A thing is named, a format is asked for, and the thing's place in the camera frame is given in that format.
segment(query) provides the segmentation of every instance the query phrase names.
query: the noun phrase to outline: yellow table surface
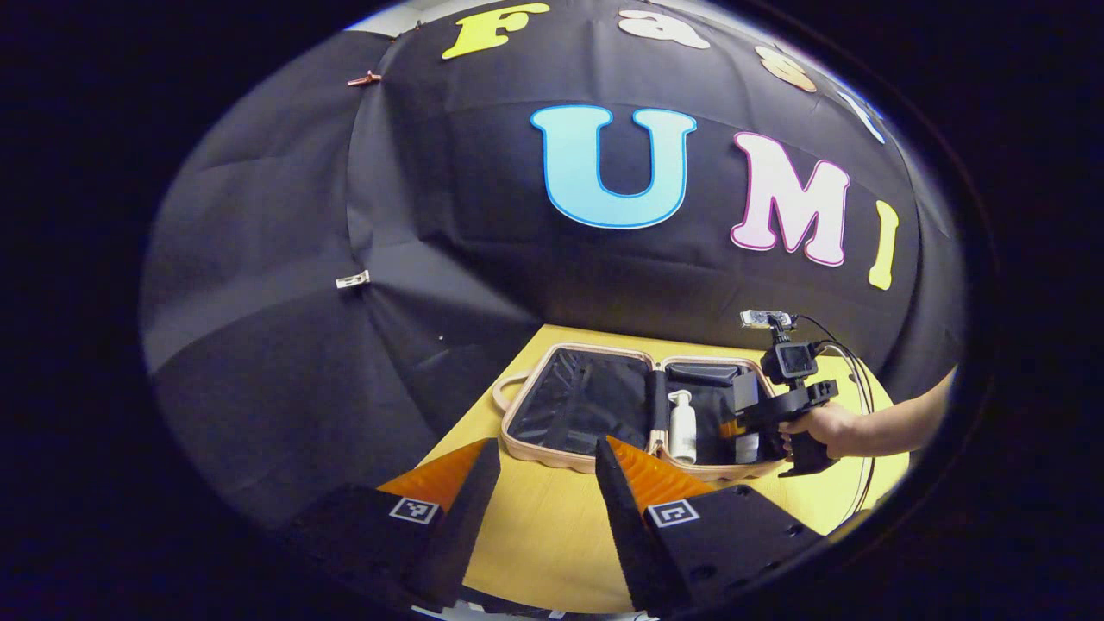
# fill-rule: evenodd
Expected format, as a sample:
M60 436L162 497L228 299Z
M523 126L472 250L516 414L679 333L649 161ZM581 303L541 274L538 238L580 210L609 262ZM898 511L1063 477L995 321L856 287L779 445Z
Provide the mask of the yellow table surface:
M500 378L532 370L541 356L559 343L585 343L645 351L654 359L668 356L720 356L758 360L762 351L692 345L543 326L502 371ZM820 356L819 372L808 381L836 379L836 401L860 412L859 391L848 379L842 358ZM870 375L874 409L891 406L889 396ZM503 392L512 398L520 383ZM781 393L787 389L778 387ZM502 412L491 398L491 387L467 414L429 451L422 463L481 438L500 434ZM502 470L484 516L475 551L464 578L473 589L527 606L588 613L630 612L628 588L622 575L606 517L606 506L593 474L553 469L511 457L499 441ZM789 470L745 483L821 535L847 517L856 501L870 460L845 457L822 473L778 478ZM870 507L904 474L907 454L879 457L863 507ZM721 488L737 482L710 483Z

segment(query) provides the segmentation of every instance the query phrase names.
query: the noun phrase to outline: camera screen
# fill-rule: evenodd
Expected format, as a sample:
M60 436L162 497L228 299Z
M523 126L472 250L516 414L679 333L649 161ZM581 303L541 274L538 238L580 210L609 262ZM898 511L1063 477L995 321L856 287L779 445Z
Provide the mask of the camera screen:
M813 356L805 345L778 347L778 358L782 360L782 371L786 375L803 373L813 370Z

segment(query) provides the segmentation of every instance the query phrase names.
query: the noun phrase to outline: suitcase handle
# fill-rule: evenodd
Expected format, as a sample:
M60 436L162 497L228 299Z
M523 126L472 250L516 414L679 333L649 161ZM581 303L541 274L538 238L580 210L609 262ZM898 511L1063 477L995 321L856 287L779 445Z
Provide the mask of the suitcase handle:
M507 399L506 396L502 394L502 389L511 383L524 381L529 378L529 373L530 371L526 371L522 373L507 376L495 382L495 387L490 390L490 396L495 399L495 404L498 406L503 413L510 409L511 400Z

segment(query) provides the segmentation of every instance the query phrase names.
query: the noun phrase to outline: open suitcase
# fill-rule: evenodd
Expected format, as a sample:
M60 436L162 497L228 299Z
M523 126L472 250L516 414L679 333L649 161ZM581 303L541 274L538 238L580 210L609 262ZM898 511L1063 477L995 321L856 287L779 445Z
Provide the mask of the open suitcase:
M512 402L506 399L502 388L522 379ZM689 393L693 422L678 414L675 438L669 396L679 391ZM507 451L552 467L593 473L595 443L605 435L702 481L762 476L785 455L779 434L733 427L735 412L774 397L762 369L745 358L673 356L656 362L643 351L562 343L531 372L499 380L492 394L503 410ZM726 423L734 438L722 438ZM686 450L688 429L696 455Z

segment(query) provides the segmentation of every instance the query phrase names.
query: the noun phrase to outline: yellow letter f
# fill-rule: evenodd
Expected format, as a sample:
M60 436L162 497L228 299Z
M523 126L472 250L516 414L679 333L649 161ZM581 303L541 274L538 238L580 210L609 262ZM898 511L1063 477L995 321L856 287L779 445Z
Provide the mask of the yellow letter f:
M468 15L456 22L460 27L460 34L456 38L456 44L445 50L440 57L454 59L461 54L503 45L510 38L499 34L498 29L517 32L529 23L527 13L546 13L548 11L548 4L537 2Z

